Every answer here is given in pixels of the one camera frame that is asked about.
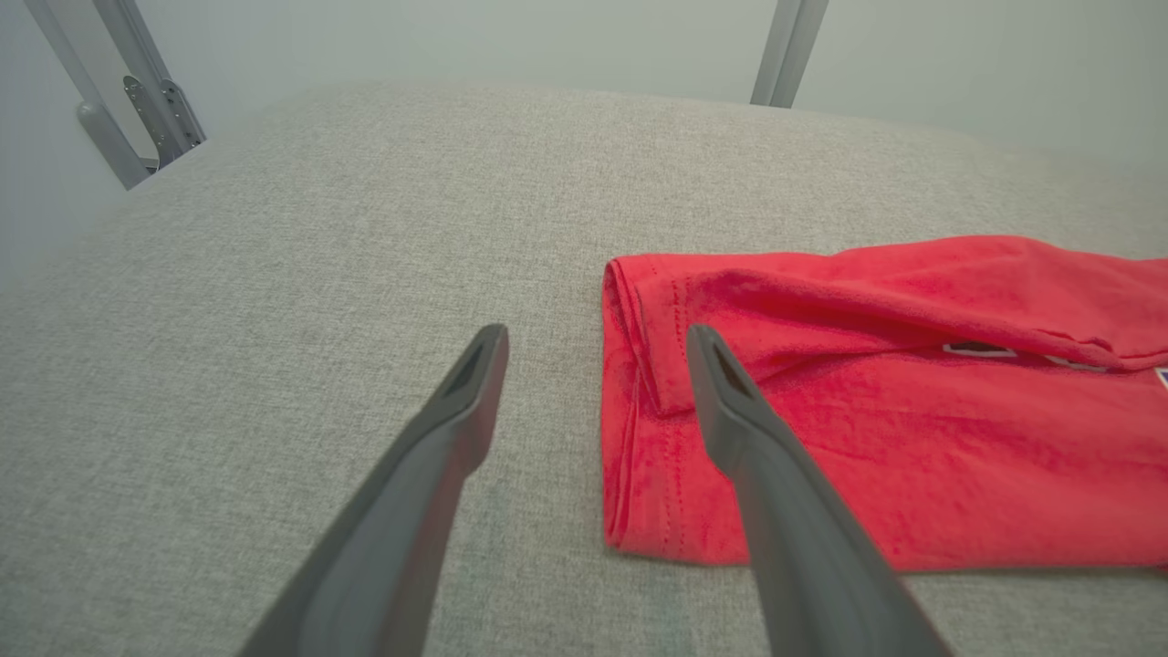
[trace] red garment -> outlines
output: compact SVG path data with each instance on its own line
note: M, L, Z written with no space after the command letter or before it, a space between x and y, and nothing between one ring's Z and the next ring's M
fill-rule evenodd
M1168 562L1168 385L1153 369L1168 365L1168 260L954 237L612 261L605 538L744 563L694 413L694 323L723 336L894 567ZM969 340L1016 355L943 348Z

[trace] folded clothing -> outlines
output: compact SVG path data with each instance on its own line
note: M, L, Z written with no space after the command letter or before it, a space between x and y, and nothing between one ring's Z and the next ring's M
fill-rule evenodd
M605 539L749 560L686 364L716 328L895 568L1168 562L1168 260L1023 237L604 277Z

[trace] gray fabric surface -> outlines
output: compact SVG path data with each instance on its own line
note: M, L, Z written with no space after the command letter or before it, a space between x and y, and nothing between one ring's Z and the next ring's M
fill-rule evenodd
M0 653L230 655L489 321L512 362L427 653L763 653L749 570L603 545L605 262L971 233L1163 256L1166 189L769 108L382 84L285 103L0 297ZM961 655L1168 653L1152 573L910 586Z

